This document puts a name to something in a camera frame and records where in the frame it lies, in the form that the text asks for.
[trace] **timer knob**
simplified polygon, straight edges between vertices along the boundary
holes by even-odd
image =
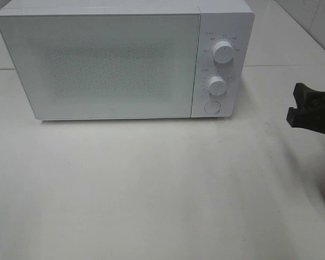
[[[210,80],[207,81],[206,86],[213,96],[223,95],[228,89],[226,81],[220,76],[211,77]]]
[[[232,60],[234,47],[229,40],[221,40],[213,46],[212,51],[214,60],[223,64]]]

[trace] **white countertop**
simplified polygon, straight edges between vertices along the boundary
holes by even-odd
[[[296,82],[246,67],[230,119],[40,122],[0,71],[0,259],[325,259],[325,135]]]

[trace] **microwave door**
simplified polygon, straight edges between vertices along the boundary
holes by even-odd
[[[190,117],[199,14],[0,17],[42,120]]]

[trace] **control panel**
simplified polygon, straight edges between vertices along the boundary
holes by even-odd
[[[254,15],[202,13],[191,117],[230,116]]]

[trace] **white microwave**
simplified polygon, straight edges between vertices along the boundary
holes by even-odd
[[[0,31],[37,119],[230,116],[243,0],[12,0]]]

